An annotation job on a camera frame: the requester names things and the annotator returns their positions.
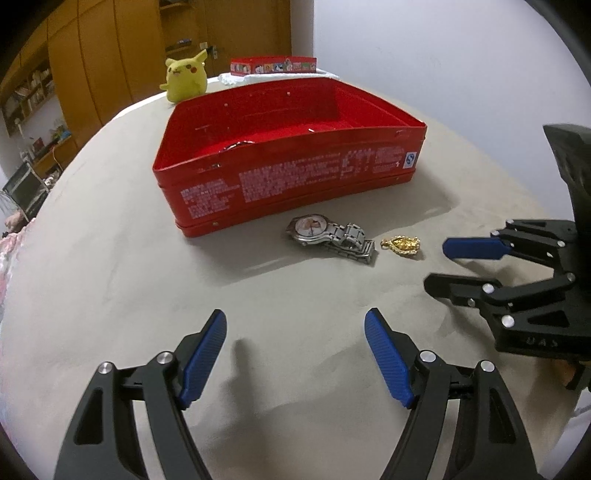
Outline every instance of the white sticker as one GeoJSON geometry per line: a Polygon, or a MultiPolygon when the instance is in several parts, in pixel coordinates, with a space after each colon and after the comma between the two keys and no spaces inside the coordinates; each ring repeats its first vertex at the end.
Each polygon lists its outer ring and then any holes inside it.
{"type": "Polygon", "coordinates": [[[414,161],[417,159],[417,153],[416,152],[408,152],[406,158],[404,159],[404,165],[402,166],[403,168],[413,168],[414,167],[414,161]]]}

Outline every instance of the gold brooch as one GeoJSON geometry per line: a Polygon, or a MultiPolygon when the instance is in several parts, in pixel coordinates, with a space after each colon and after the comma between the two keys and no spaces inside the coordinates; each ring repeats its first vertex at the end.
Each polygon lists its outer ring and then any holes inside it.
{"type": "Polygon", "coordinates": [[[392,252],[398,255],[409,257],[416,255],[421,249],[421,241],[416,236],[404,236],[398,235],[390,240],[384,239],[380,242],[380,246],[383,250],[390,249],[392,252]]]}

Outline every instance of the white wall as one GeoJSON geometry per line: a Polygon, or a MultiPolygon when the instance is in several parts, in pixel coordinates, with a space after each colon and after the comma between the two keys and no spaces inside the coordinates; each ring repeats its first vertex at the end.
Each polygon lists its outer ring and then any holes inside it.
{"type": "Polygon", "coordinates": [[[320,68],[436,118],[518,178],[551,216],[572,218],[542,124],[591,127],[591,87],[524,0],[291,4],[294,55],[314,54],[320,68]]]}
{"type": "Polygon", "coordinates": [[[41,137],[45,145],[51,141],[50,129],[55,129],[55,121],[64,123],[63,113],[57,95],[51,97],[29,120],[22,126],[22,131],[27,137],[25,141],[20,133],[8,136],[8,131],[2,115],[0,115],[0,188],[7,182],[4,177],[10,178],[21,165],[19,149],[25,149],[27,143],[41,137]]]}

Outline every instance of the pikachu ear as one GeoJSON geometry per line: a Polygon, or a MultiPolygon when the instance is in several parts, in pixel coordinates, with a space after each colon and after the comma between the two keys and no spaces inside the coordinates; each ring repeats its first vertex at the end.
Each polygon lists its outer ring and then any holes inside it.
{"type": "Polygon", "coordinates": [[[203,61],[207,58],[207,50],[202,50],[200,51],[197,56],[194,58],[195,62],[198,63],[200,61],[203,61]]]}

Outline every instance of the watch dial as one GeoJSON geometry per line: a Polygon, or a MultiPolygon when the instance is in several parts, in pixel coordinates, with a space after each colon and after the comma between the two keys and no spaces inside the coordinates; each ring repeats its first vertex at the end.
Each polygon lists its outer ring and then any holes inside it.
{"type": "Polygon", "coordinates": [[[326,220],[320,215],[300,218],[295,223],[295,231],[301,236],[316,236],[326,230],[326,220]]]}

